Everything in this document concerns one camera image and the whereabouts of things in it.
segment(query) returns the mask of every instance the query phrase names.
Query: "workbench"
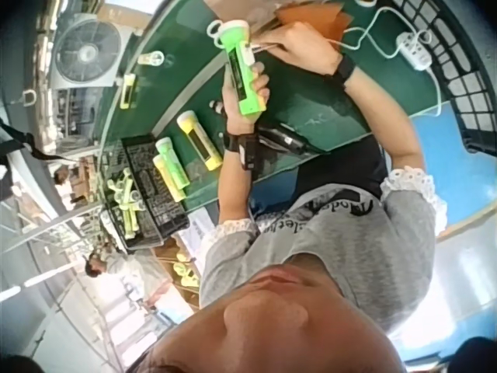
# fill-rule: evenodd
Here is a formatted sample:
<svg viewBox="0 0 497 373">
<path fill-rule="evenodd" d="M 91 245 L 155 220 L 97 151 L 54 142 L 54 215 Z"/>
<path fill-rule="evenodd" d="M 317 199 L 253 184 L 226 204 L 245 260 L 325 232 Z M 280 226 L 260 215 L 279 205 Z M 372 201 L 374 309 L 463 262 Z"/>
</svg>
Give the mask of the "workbench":
<svg viewBox="0 0 497 373">
<path fill-rule="evenodd" d="M 367 26 L 376 12 L 351 1 L 346 2 L 344 11 L 354 17 L 352 26 L 362 27 Z M 216 18 L 201 0 L 171 2 L 162 12 L 154 32 L 145 38 L 141 46 L 141 53 L 162 51 L 165 63 L 160 67 L 151 67 L 131 62 L 128 71 L 137 75 L 137 86 L 130 109 L 119 109 L 116 100 L 103 100 L 105 105 L 109 105 L 110 115 L 107 123 L 100 128 L 105 144 L 149 133 L 156 138 L 168 136 L 172 139 L 191 180 L 185 189 L 187 198 L 182 202 L 187 211 L 217 197 L 220 169 L 207 171 L 176 124 L 179 114 L 194 110 L 222 153 L 219 134 L 224 131 L 225 119 L 211 111 L 208 105 L 212 99 L 221 99 L 226 62 L 224 52 L 217 49 L 205 34 L 207 25 Z M 395 37 L 405 30 L 407 27 L 388 13 L 380 16 L 371 35 L 382 49 L 393 53 Z M 347 34 L 344 42 L 355 44 L 359 36 L 360 33 Z M 369 40 L 363 42 L 359 51 L 349 55 L 409 115 L 436 105 L 436 90 L 429 75 L 413 70 L 402 56 L 386 60 Z M 313 145 L 325 150 L 338 148 L 369 134 L 369 128 L 356 106 L 344 92 L 331 87 L 321 76 L 286 65 L 266 52 L 258 54 L 256 60 L 264 62 L 270 76 L 271 98 L 263 114 L 266 118 L 290 125 Z M 309 159 L 278 155 L 265 162 L 264 171 L 256 181 L 297 167 Z"/>
</svg>

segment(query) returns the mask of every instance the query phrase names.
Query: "gray t-shirt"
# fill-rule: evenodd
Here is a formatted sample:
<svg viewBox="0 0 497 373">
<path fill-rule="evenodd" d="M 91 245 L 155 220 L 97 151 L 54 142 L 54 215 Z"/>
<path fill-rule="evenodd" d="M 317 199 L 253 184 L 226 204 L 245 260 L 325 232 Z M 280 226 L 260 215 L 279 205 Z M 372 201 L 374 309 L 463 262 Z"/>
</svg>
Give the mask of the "gray t-shirt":
<svg viewBox="0 0 497 373">
<path fill-rule="evenodd" d="M 380 202 L 354 186 L 323 186 L 261 232 L 252 228 L 217 239 L 207 253 L 200 305 L 269 265 L 308 253 L 321 259 L 346 299 L 391 332 L 428 291 L 435 215 L 414 190 L 391 191 Z"/>
</svg>

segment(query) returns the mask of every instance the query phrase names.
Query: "hand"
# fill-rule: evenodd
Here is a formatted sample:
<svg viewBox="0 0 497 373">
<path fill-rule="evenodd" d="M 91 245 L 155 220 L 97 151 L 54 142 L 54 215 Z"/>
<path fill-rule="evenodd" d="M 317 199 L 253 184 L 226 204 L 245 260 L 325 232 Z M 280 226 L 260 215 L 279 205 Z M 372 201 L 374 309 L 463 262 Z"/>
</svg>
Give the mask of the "hand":
<svg viewBox="0 0 497 373">
<path fill-rule="evenodd" d="M 257 44 L 280 44 L 267 51 L 283 62 L 316 72 L 333 75 L 342 55 L 308 23 L 296 22 L 268 31 L 252 39 Z"/>
<path fill-rule="evenodd" d="M 252 82 L 252 88 L 262 96 L 267 103 L 267 100 L 269 99 L 269 89 L 266 86 L 269 81 L 269 76 L 262 75 L 264 72 L 264 64 L 262 64 L 262 62 L 256 62 L 252 66 L 252 71 L 258 75 Z M 259 119 L 261 113 L 255 113 L 248 116 L 244 116 L 240 113 L 238 97 L 235 87 L 233 86 L 233 79 L 231 78 L 231 72 L 228 66 L 224 71 L 223 101 L 224 110 L 228 117 L 228 122 L 226 124 L 228 133 L 233 135 L 253 134 L 255 122 Z"/>
</svg>

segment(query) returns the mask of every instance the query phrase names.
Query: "plastic crate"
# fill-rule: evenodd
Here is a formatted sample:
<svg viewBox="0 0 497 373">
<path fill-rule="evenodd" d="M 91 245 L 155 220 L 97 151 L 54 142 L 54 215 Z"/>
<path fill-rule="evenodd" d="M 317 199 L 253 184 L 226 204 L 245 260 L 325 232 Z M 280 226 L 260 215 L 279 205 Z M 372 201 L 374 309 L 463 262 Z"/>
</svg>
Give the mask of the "plastic crate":
<svg viewBox="0 0 497 373">
<path fill-rule="evenodd" d="M 440 0 L 380 0 L 396 8 L 417 30 L 428 29 L 433 41 L 433 72 L 449 98 L 464 146 L 469 152 L 497 157 L 497 102 L 492 81 L 464 27 Z"/>
<path fill-rule="evenodd" d="M 104 185 L 106 206 L 110 211 L 116 230 L 129 250 L 160 246 L 171 234 L 189 226 L 189 220 L 181 204 L 169 193 L 161 174 L 152 159 L 157 155 L 155 139 L 151 135 L 124 138 L 104 151 L 104 181 L 118 180 L 123 170 L 130 168 L 137 190 L 145 204 L 145 211 L 137 211 L 140 231 L 133 239 L 124 238 L 122 211 L 113 200 L 113 191 Z"/>
</svg>

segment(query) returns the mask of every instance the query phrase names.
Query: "lips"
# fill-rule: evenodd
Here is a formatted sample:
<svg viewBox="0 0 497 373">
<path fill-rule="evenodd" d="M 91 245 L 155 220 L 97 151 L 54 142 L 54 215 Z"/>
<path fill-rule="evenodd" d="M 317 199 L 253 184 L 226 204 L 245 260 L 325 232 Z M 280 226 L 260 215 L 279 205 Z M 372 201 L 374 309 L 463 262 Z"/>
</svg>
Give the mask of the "lips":
<svg viewBox="0 0 497 373">
<path fill-rule="evenodd" d="M 263 281 L 274 281 L 282 284 L 303 284 L 304 282 L 295 274 L 292 274 L 284 267 L 270 267 L 256 274 L 250 281 L 250 284 L 258 284 Z"/>
</svg>

